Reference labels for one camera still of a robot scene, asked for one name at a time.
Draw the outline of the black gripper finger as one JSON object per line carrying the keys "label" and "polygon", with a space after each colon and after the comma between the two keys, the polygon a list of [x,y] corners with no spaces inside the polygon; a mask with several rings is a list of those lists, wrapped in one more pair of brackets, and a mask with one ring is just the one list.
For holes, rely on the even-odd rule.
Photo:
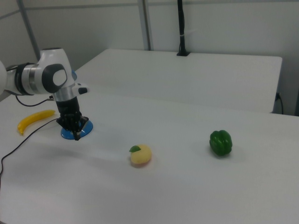
{"label": "black gripper finger", "polygon": [[84,137],[89,133],[89,119],[88,117],[81,117],[79,121],[78,135]]}
{"label": "black gripper finger", "polygon": [[66,140],[80,140],[79,126],[74,115],[64,115],[57,119],[57,123],[62,127],[61,136]]}

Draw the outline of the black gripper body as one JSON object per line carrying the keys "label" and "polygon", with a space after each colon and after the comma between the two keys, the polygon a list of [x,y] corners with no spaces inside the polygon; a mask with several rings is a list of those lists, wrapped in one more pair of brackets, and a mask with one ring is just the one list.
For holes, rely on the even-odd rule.
{"label": "black gripper body", "polygon": [[62,122],[63,120],[70,118],[73,118],[75,122],[79,122],[82,114],[80,112],[77,97],[66,101],[56,101],[56,105],[60,114],[58,122]]}

